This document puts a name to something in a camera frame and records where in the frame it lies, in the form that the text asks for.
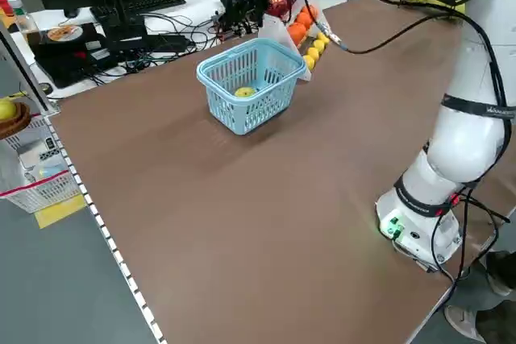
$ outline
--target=brown table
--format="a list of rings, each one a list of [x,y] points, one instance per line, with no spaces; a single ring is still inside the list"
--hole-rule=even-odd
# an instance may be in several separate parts
[[[376,0],[325,12],[357,49],[421,16]],[[431,22],[367,56],[330,46],[291,107],[244,137],[210,116],[195,78],[227,46],[63,102],[52,121],[169,342],[411,335],[449,283],[393,251],[374,202],[431,135],[459,35]],[[477,195],[502,213],[512,155]],[[471,258],[485,215],[469,235]]]

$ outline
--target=white plastic holder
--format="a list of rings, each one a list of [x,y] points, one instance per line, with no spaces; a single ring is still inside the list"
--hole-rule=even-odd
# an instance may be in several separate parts
[[[316,0],[308,0],[308,3],[317,8],[318,16],[317,22],[324,23],[329,26],[328,20],[324,15],[323,9],[318,5]],[[295,52],[299,52],[298,48],[290,38],[289,32],[287,31],[287,27],[296,21],[296,17],[298,16],[301,9],[306,5],[305,0],[296,0],[296,2],[292,5],[292,18],[289,23],[286,25],[277,17],[271,15],[264,15],[264,26],[261,27],[258,31],[259,38],[269,38],[275,40],[279,44],[282,44],[286,48],[294,50]],[[307,35],[315,38],[317,33],[320,32],[315,23],[312,24],[312,27],[308,30]],[[302,74],[299,78],[304,81],[310,81],[312,78],[312,72],[306,68],[304,74]]]

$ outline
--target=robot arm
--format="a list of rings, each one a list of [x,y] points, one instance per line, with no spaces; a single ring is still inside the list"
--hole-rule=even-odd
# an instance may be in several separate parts
[[[468,1],[467,16],[489,36],[503,74],[503,103],[516,105],[516,10],[508,6],[514,0],[440,1]],[[500,105],[491,62],[485,41],[464,23],[454,76],[429,145],[377,202],[382,234],[428,267],[435,268],[435,257],[439,263],[448,260],[462,243],[452,212],[440,223],[437,217],[448,211],[451,197],[497,162],[508,143],[507,118],[514,111]]]

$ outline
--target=lemon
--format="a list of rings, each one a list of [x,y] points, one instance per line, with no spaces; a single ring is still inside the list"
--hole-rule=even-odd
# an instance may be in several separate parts
[[[318,32],[317,33],[317,39],[323,41],[324,44],[329,44],[330,43],[330,38],[325,36],[322,32]]]
[[[256,91],[253,88],[250,88],[248,86],[244,86],[243,88],[238,88],[235,91],[236,97],[251,97]]]
[[[8,120],[16,115],[16,105],[7,98],[0,99],[0,121]]]
[[[306,50],[306,54],[314,58],[315,62],[319,60],[319,50],[317,48],[309,48]]]
[[[306,62],[306,67],[312,71],[314,70],[315,60],[311,56],[303,56],[303,60]]]
[[[323,51],[324,51],[324,42],[321,41],[320,39],[317,39],[315,42],[314,42],[314,47],[318,49],[319,51],[319,54],[322,54]]]

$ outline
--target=yellow paper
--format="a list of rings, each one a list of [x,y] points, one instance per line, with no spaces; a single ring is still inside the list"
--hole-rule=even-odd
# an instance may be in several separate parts
[[[34,215],[36,221],[38,221],[38,225],[40,225],[40,229],[43,229],[44,227],[50,226],[52,223],[56,223],[84,207],[86,207],[84,197],[82,197],[82,195],[76,195],[66,201],[62,201],[61,203],[57,203],[56,205],[51,205],[46,209],[37,211]]]

